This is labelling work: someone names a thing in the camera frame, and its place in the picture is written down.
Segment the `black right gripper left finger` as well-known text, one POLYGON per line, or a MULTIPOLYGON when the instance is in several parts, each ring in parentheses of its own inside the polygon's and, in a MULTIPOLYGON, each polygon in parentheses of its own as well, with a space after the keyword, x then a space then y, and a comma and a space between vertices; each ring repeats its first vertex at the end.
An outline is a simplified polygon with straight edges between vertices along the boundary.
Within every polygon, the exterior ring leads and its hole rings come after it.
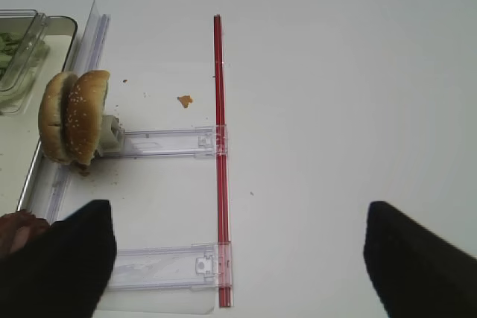
POLYGON ((87 203, 1 258, 1 316, 91 317, 116 253, 110 202, 87 203))

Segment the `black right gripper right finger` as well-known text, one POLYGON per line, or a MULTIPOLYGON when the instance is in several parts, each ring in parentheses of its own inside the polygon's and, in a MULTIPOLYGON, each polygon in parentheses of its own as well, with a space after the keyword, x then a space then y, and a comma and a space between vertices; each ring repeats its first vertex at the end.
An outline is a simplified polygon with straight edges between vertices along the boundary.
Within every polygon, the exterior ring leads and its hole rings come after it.
POLYGON ((363 256, 389 317, 476 316, 476 258, 391 204, 368 206, 363 256))

